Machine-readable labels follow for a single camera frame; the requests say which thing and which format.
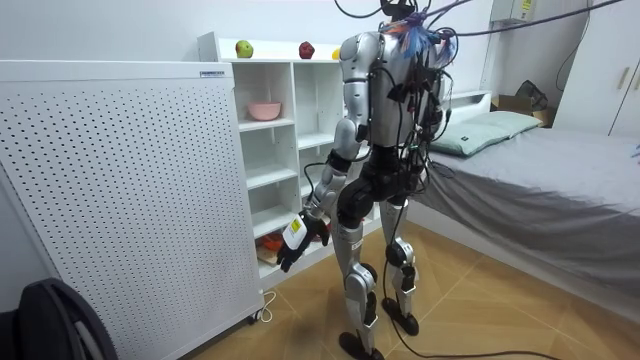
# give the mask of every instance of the white door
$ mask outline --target white door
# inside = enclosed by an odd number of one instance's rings
[[[640,66],[636,68],[631,87],[611,129],[611,136],[636,138],[640,142]]]
[[[554,129],[609,135],[640,59],[639,13],[637,0],[591,13]]]

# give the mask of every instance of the humanoid robot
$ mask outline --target humanoid robot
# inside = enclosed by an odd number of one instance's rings
[[[424,60],[405,56],[401,48],[397,36],[380,32],[362,33],[343,43],[340,64],[348,115],[338,122],[322,178],[285,230],[285,245],[278,254],[286,272],[311,239],[319,235],[326,245],[329,234],[322,216],[331,215],[347,311],[356,328],[355,335],[343,333],[339,342],[356,359],[383,359],[374,344],[378,275],[372,266],[360,262],[362,219],[374,202],[380,203],[385,256],[394,274],[391,282],[397,299],[383,299],[382,306],[409,335],[419,331],[411,309],[415,257],[399,233],[408,196],[425,185],[428,144],[450,113],[443,112],[438,99],[442,73],[429,68],[435,45],[421,53]],[[357,159],[365,140],[370,155]],[[359,178],[345,187],[349,167],[361,160],[367,162]]]

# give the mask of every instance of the black chair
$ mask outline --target black chair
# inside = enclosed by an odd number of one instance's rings
[[[17,310],[0,313],[0,359],[117,360],[91,306],[58,279],[22,291]]]

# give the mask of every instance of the cardboard box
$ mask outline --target cardboard box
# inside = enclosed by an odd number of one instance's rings
[[[518,114],[533,116],[542,121],[540,127],[550,128],[553,126],[553,120],[556,117],[556,108],[548,106],[542,111],[533,111],[531,99],[499,95],[491,99],[491,111],[510,111]]]

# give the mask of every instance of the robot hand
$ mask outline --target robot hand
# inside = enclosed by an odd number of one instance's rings
[[[309,247],[311,240],[320,235],[322,245],[329,243],[329,230],[322,219],[315,218],[302,210],[291,224],[285,229],[285,242],[278,251],[278,265],[284,272],[288,272],[291,265]]]

